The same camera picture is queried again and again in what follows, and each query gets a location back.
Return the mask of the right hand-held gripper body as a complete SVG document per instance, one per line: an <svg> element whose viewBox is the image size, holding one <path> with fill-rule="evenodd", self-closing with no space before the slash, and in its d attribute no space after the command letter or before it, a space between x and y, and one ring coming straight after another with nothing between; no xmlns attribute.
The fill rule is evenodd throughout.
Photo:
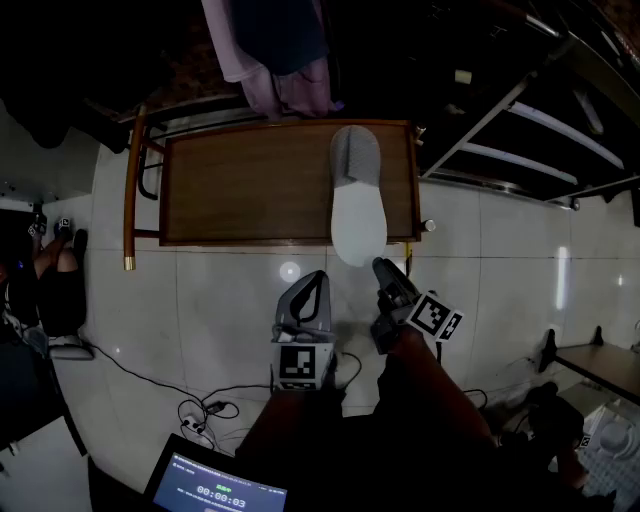
<svg viewBox="0 0 640 512"><path fill-rule="evenodd" d="M379 354L390 350L406 326L419 331L426 340L448 342L464 318L460 310L431 292L407 298L400 293L380 291L378 308L380 314L371 326L371 336Z"/></svg>

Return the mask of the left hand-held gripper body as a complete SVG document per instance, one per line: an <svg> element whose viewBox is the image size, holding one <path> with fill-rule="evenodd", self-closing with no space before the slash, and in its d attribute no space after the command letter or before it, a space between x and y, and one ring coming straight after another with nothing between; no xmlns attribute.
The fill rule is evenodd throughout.
<svg viewBox="0 0 640 512"><path fill-rule="evenodd" d="M281 390L319 391L335 355L335 342L329 331L275 325L271 340L273 385Z"/></svg>

